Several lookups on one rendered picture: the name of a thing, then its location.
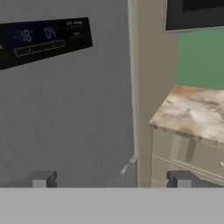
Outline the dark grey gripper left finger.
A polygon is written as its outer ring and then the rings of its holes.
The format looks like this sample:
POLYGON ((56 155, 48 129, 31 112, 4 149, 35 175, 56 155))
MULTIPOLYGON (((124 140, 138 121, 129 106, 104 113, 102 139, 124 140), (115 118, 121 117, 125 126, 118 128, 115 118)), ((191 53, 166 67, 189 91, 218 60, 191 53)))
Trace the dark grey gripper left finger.
POLYGON ((17 181, 15 187, 33 187, 33 188, 47 188, 56 187, 57 172, 56 171, 35 171, 28 177, 17 181))

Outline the cream cupboard door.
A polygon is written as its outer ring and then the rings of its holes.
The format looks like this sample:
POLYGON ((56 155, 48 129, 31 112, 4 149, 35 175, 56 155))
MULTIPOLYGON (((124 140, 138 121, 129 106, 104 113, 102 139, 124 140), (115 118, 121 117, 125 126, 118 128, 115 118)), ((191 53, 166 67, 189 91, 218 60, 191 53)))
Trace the cream cupboard door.
POLYGON ((178 164, 166 159, 152 156, 151 157, 151 175, 153 181, 158 182, 161 186, 168 182, 168 171, 189 171, 202 180, 210 181, 214 184, 224 186, 224 176, 213 175, 207 171, 202 171, 185 164, 178 164))

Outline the grey fridge door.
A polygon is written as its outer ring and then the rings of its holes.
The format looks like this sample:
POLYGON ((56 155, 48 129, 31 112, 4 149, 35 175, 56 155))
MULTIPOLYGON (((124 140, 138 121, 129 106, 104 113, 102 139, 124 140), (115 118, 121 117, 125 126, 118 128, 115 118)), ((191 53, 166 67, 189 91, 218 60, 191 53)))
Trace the grey fridge door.
POLYGON ((113 186, 134 154, 128 0, 0 0, 0 23, 80 17, 93 47, 0 71, 0 186, 113 186))

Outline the cream drawer front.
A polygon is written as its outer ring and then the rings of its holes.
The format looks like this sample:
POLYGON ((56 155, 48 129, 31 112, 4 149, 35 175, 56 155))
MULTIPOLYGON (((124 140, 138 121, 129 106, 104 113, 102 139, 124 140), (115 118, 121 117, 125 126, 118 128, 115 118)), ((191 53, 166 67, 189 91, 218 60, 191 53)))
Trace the cream drawer front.
POLYGON ((153 130, 152 155, 224 179, 224 149, 153 130))

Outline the beige fridge housing panel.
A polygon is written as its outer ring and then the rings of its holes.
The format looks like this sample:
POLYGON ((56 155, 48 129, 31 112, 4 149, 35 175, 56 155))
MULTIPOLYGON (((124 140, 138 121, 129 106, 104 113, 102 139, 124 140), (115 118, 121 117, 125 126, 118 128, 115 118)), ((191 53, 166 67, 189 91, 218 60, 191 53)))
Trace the beige fridge housing panel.
POLYGON ((139 187, 151 185, 149 121, 177 81, 179 34, 165 31, 166 2, 128 0, 134 149, 139 187))

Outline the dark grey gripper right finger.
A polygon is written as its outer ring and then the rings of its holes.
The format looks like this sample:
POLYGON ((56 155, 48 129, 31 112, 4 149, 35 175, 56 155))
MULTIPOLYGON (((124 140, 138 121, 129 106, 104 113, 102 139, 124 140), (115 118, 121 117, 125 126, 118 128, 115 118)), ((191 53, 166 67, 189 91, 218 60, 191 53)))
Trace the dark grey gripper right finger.
POLYGON ((209 183, 192 174, 190 171, 168 171, 168 187, 209 187, 209 183))

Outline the black microwave oven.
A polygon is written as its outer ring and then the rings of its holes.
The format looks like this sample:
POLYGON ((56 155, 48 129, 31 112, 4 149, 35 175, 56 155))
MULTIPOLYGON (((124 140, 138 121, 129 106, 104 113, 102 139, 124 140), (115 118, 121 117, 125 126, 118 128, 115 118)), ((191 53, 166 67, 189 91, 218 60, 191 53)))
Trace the black microwave oven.
POLYGON ((224 28, 224 0, 165 0, 164 30, 224 28))

